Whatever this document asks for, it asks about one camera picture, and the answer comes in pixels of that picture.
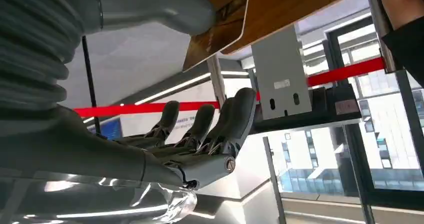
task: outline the ceiling light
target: ceiling light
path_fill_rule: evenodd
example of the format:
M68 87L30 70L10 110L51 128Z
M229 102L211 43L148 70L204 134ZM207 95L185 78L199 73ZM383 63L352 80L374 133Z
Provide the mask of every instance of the ceiling light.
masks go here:
M92 217L92 216L109 216L109 215L124 215L124 214L134 214L142 213L149 211L158 211L166 210L168 205L158 205L152 207L138 208L138 209L128 209L128 210L115 210L115 211L104 211L104 212L92 212L92 213L76 213L76 214L62 214L57 215L57 218L78 218L78 217Z
M223 75L249 75L248 72L239 72L239 71L221 71Z
M177 89L180 89L180 88L182 88L182 87L184 87L184 86L191 85L191 84L193 84L193 83L195 83L195 82L197 82L197 81L200 81L200 80L202 80L202 79L205 79L205 78L207 78L207 77L209 77L209 76L211 76L211 74L210 74L210 73L207 73L207 74L201 75L201 76L199 76L199 77L197 77L197 78L194 78L194 79L192 79L192 80L186 81L186 82L184 82L184 83L182 83L182 84L176 85L176 86L174 86L174 87L172 87L172 88L169 88L169 89L167 89L167 90L164 90L164 91L162 91L162 92L159 92L159 93L157 93L157 94L155 94L155 95L152 95L152 96L150 96L150 97L147 97L147 98L145 98L145 99L142 99L142 100L140 100L140 101L137 101L137 102L135 103L135 105L140 105L140 104L145 103L145 102L148 102L148 101L150 101L150 100L154 100L154 99L156 99L157 97L160 97L160 96L162 96L162 95L165 95L165 94L167 94L167 93L170 93L170 92L172 92L172 91L175 91L175 90L177 90Z
M83 123L85 124L85 123L88 123L88 122L90 122L90 121L92 121L92 120L94 120L94 117L90 117L90 118L88 118L87 120L84 120L84 121L83 121Z

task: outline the person's arm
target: person's arm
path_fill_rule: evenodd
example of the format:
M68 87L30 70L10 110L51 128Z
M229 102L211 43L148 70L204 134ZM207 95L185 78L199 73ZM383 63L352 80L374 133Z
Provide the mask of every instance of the person's arm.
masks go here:
M395 30L424 16L424 0L382 0L382 3Z

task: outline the black pole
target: black pole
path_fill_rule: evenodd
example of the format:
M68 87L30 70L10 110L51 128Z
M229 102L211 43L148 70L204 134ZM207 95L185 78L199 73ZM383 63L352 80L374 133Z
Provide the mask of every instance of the black pole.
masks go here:
M89 55L89 49L87 47L87 38L85 36L82 37L82 46L84 51L84 59L85 59L85 69L87 70L87 79L88 79L88 90L90 91L90 98L91 98L91 106L97 107L96 103L96 93L94 91L94 82L93 82L93 74L92 74L92 66L90 63L90 55ZM100 130L100 121L98 117L94 117L94 125L95 125L95 131L98 134L101 134Z

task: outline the glass surface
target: glass surface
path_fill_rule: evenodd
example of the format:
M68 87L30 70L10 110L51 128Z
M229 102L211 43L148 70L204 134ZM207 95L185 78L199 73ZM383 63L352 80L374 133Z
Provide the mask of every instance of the glass surface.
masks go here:
M0 216L10 215L7 223L174 223L197 204L193 191L153 182L52 172L22 179L7 169L0 170L0 178L6 197L0 203L16 203L0 209ZM23 190L18 202L17 188Z
M360 37L363 38L373 32L375 32L373 25L366 26L339 36L338 41L341 44L354 39L359 40ZM342 50L345 65L380 57L378 41L373 39L364 41ZM355 95L359 100L363 116L359 127L375 187L424 190L420 184L424 178L418 164L395 75L387 75L384 70L379 70L351 77L349 83L355 89ZM421 108L424 108L422 91L414 91L413 95L420 115Z
M280 192L357 196L356 182L350 174L349 152L343 144L346 142L343 130L326 127L308 132L311 137L305 131L267 133L274 153L273 161L277 165Z

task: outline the mounting hole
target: mounting hole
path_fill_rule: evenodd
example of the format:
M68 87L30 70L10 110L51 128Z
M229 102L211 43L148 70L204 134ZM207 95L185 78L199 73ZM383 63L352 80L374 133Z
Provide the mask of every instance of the mounting hole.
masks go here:
M275 110L276 108L276 101L274 99L269 100L269 105L271 106L272 110Z
M299 105L301 101L299 100L299 95L297 93L293 94L293 100L295 105Z

